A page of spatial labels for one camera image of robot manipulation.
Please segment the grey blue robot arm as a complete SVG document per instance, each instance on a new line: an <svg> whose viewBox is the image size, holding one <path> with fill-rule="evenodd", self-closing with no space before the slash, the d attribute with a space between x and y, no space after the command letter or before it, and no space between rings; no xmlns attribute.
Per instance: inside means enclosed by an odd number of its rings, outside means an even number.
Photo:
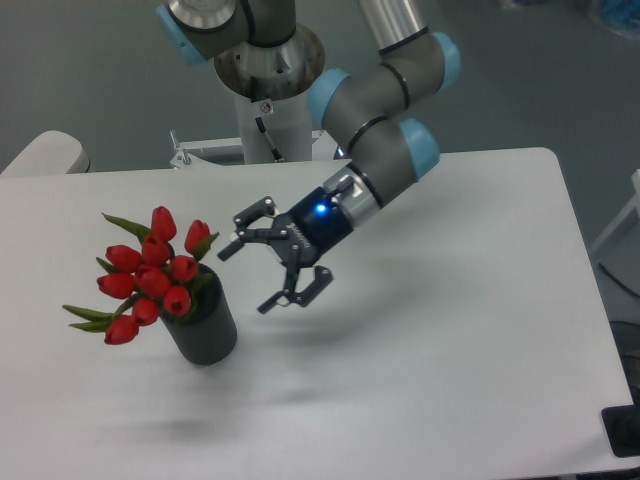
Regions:
<svg viewBox="0 0 640 480"><path fill-rule="evenodd" d="M165 1L157 16L189 64L211 63L234 99L249 164L307 161L312 132L328 133L345 167L286 212L264 198L235 218L227 259L248 243L268 245L286 270L261 306L306 306L331 282L320 258L418 182L440 150L419 121L398 121L415 102L459 75L459 50L434 33L412 1L364 1L381 61L367 76L325 66L319 38L292 1Z"/></svg>

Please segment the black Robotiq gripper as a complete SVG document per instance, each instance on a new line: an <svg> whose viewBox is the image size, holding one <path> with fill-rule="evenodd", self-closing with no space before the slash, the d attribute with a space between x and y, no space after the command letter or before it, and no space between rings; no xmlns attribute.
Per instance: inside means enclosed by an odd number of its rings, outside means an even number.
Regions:
<svg viewBox="0 0 640 480"><path fill-rule="evenodd" d="M269 228L251 228L261 218L273 219ZM317 187L288 211L279 213L270 196L250 205L233 219L235 237L218 254L226 261L247 243L269 245L285 268L283 287L257 307L266 314L276 305L296 304L307 307L333 281L332 272L315 264L322 255L352 233L354 227L329 193ZM297 261L292 259L292 247L298 246ZM297 290L300 272L313 271L313 280L303 290Z"/></svg>

